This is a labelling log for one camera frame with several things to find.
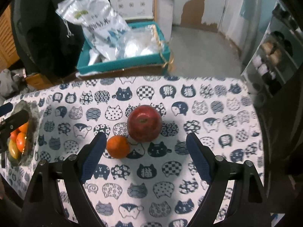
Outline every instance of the table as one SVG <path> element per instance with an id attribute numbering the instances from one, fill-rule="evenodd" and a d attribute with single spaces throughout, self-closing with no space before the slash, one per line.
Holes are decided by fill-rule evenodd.
<path id="1" fill-rule="evenodd" d="M 162 116 L 161 135 L 136 143 L 131 153 L 113 159 L 104 152 L 84 188 L 108 226 L 185 226 L 208 185 L 199 178 L 185 145 L 196 132 L 215 155 L 242 163 L 251 160 L 263 180 L 262 134 L 242 81 L 231 78 L 120 77 L 61 84 L 10 99 L 36 102 L 39 135 L 29 166 L 0 173 L 24 198 L 39 160 L 63 160 L 78 153 L 94 135 L 128 135 L 127 117 L 137 105 L 152 105 Z M 66 214 L 77 221 L 64 187 L 58 182 Z M 216 221 L 224 218 L 232 193 L 229 182 Z"/>

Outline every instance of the screw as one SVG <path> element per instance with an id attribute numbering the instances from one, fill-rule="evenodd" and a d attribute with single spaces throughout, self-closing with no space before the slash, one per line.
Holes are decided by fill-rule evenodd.
<path id="1" fill-rule="evenodd" d="M 39 161 L 39 165 L 43 166 L 45 163 L 46 163 L 46 159 L 42 159 L 42 160 Z"/>
<path id="2" fill-rule="evenodd" d="M 75 160 L 77 158 L 77 155 L 76 154 L 71 154 L 69 156 L 69 160 Z"/>
<path id="3" fill-rule="evenodd" d="M 221 155 L 216 155 L 215 159 L 217 161 L 223 161 L 224 158 Z"/>
<path id="4" fill-rule="evenodd" d="M 253 165 L 253 163 L 252 163 L 250 160 L 245 161 L 245 163 L 246 163 L 246 165 L 248 165 L 248 166 L 252 166 L 252 165 Z"/>

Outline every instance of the blue wall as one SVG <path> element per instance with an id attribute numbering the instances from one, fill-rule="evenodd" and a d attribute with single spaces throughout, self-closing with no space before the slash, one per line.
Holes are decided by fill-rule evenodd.
<path id="1" fill-rule="evenodd" d="M 275 7 L 276 0 L 261 0 L 261 16 L 259 23 L 259 31 L 264 33 L 272 17 L 272 10 Z M 252 0 L 243 0 L 240 15 L 246 20 L 252 18 Z"/>

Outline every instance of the teal box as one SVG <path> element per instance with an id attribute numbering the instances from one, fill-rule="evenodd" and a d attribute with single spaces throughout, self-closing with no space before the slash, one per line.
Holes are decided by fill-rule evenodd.
<path id="1" fill-rule="evenodd" d="M 157 23 L 154 21 L 129 23 L 128 25 L 131 28 L 139 28 L 147 25 L 156 25 L 160 41 L 165 41 L 163 33 L 161 32 Z M 80 74 L 87 74 L 89 72 L 108 72 L 108 71 L 119 70 L 119 69 L 127 69 L 134 66 L 145 66 L 150 64 L 165 63 L 161 58 L 160 54 L 151 54 L 151 55 L 131 57 L 127 59 L 120 59 L 120 60 L 114 60 L 108 62 L 99 62 L 91 66 L 88 66 L 90 49 L 91 49 L 90 45 L 85 40 L 77 63 L 77 69 L 80 72 Z M 169 46 L 166 43 L 162 54 L 164 58 L 167 61 L 169 61 L 170 50 L 169 50 Z"/>

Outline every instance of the wooden louvered door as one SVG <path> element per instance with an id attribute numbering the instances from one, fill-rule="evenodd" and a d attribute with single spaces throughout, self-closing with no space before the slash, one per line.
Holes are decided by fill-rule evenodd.
<path id="1" fill-rule="evenodd" d="M 17 60 L 19 56 L 12 33 L 11 9 L 8 6 L 0 17 L 0 70 L 9 68 Z"/>

